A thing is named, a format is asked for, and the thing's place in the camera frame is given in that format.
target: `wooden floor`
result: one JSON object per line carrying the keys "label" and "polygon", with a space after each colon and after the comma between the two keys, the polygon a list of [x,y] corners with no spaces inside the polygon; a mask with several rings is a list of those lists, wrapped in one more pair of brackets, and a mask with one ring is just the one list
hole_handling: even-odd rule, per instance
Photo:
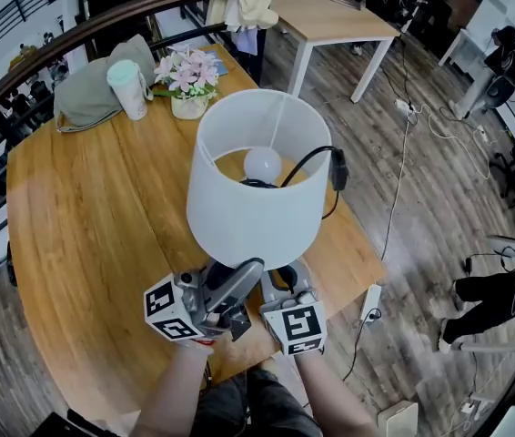
{"label": "wooden floor", "polygon": [[[443,120],[438,107],[458,99],[469,82],[452,68],[437,67],[436,58],[412,39],[407,41],[409,95],[416,106],[429,105],[436,131],[465,142],[486,174],[487,158],[475,146],[471,130]],[[380,254],[385,243],[402,155],[405,118],[383,73],[376,74],[363,99],[349,97],[372,56],[372,45],[355,57],[347,46],[317,48],[312,53],[301,97],[327,120],[335,145],[348,159],[350,181],[344,197]],[[268,32],[263,87],[286,89],[296,44],[276,30]],[[400,46],[393,46],[383,67],[395,88],[403,91]],[[510,150],[510,141],[492,113],[476,117],[496,142],[487,155]],[[355,373],[348,386],[373,413],[400,400],[419,403],[419,435],[440,436],[470,392],[474,358],[465,352],[434,352],[439,318],[455,311],[449,298],[453,279],[462,276],[460,262],[486,251],[485,236],[515,237],[515,209],[499,197],[496,177],[483,179],[466,151],[452,139],[429,132],[427,116],[409,130],[406,170],[393,218],[385,258],[388,277],[380,308],[383,317],[363,330]],[[495,258],[475,259],[474,275],[500,270]],[[66,404],[45,370],[25,325],[16,289],[0,269],[0,435],[25,436],[51,411],[65,413]],[[348,370],[359,326],[357,300],[329,325],[325,357],[341,376]],[[515,340],[515,320],[478,340]],[[476,355],[477,389],[499,391],[515,367],[515,354]],[[454,426],[465,419],[456,416]],[[453,435],[468,435],[460,427]]]}

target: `power strip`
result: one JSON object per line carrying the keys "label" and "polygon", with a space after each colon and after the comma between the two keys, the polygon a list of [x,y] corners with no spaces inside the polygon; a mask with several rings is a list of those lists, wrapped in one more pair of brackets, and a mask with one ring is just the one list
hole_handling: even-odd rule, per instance
{"label": "power strip", "polygon": [[381,290],[382,288],[377,285],[373,284],[369,287],[367,290],[367,296],[365,297],[365,302],[363,304],[363,309],[360,310],[360,319],[364,320],[367,319],[367,322],[372,322],[374,319],[373,315],[367,317],[367,315],[376,308],[379,307],[379,300],[381,298]]}

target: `black pants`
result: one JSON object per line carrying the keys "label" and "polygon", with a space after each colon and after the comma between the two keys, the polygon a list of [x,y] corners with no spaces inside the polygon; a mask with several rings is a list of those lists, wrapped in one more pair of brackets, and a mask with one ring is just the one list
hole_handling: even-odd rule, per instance
{"label": "black pants", "polygon": [[[246,426],[249,407],[251,425]],[[276,376],[250,369],[209,389],[199,399],[191,437],[218,435],[277,435],[319,437],[310,418]]]}
{"label": "black pants", "polygon": [[482,333],[515,317],[515,312],[512,313],[515,271],[456,280],[456,293],[464,301],[482,303],[459,319],[448,320],[443,332],[447,343],[464,335]]}

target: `forearm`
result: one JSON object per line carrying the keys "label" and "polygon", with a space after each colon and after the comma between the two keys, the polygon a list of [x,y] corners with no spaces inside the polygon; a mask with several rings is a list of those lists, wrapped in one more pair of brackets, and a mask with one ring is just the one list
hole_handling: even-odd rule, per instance
{"label": "forearm", "polygon": [[324,435],[374,437],[369,413],[343,381],[332,372],[319,351],[295,356],[312,412]]}
{"label": "forearm", "polygon": [[207,357],[208,351],[177,346],[170,365],[148,394],[130,437],[190,434]]}

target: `wooden table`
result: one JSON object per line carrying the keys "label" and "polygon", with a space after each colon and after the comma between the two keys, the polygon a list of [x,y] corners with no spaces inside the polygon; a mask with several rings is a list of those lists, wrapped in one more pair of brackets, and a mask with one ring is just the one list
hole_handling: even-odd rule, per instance
{"label": "wooden table", "polygon": [[[221,46],[210,48],[229,70],[221,97],[256,87]],[[144,291],[207,261],[186,218],[198,122],[174,119],[166,99],[148,105],[140,121],[121,113],[80,133],[46,124],[8,160],[9,235],[25,316],[69,406],[90,420],[138,410],[170,359],[174,345],[145,324]],[[328,206],[333,199],[329,190]],[[384,275],[343,201],[304,260],[329,316]],[[236,343],[220,340],[210,359],[217,381],[277,350],[255,292],[251,330]]]}
{"label": "wooden table", "polygon": [[359,102],[399,31],[367,9],[361,11],[329,0],[274,0],[271,9],[299,42],[288,92],[300,94],[312,48],[348,42],[380,41],[350,100]]}

